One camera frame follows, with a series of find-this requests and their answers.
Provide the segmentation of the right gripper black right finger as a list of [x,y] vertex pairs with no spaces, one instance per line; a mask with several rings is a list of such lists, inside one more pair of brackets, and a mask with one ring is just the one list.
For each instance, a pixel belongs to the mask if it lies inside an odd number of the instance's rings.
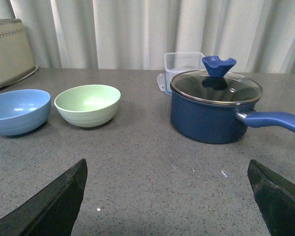
[[295,184],[252,159],[247,175],[272,236],[295,236]]

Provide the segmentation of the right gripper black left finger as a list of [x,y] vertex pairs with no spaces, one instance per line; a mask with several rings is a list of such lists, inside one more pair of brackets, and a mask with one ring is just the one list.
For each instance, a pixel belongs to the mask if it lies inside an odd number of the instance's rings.
[[0,219],[0,236],[69,236],[84,198],[88,168],[81,159]]

